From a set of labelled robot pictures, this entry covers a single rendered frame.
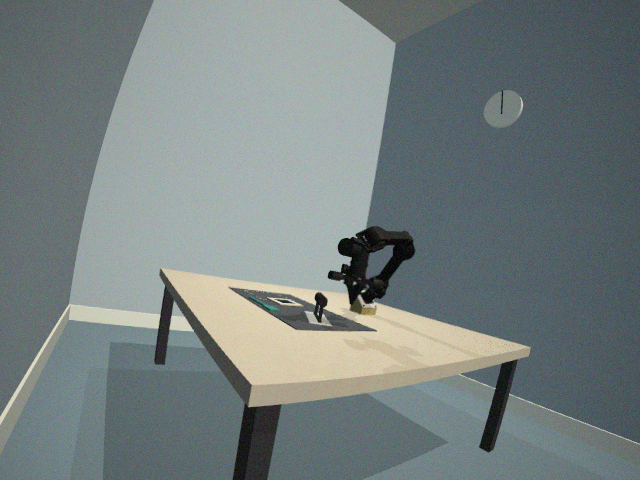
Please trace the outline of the cream square tile with dark centre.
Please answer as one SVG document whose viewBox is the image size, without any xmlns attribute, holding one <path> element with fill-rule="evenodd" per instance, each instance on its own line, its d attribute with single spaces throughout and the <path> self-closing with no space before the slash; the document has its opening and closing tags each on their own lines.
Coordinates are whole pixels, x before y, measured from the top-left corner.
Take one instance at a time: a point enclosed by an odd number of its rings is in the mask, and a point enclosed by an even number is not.
<svg viewBox="0 0 640 480">
<path fill-rule="evenodd" d="M 301 306 L 303 307 L 303 305 L 296 303 L 292 300 L 289 299 L 282 299 L 282 298 L 269 298 L 267 297 L 267 299 L 279 304 L 279 305 L 287 305 L 287 306 Z"/>
</svg>

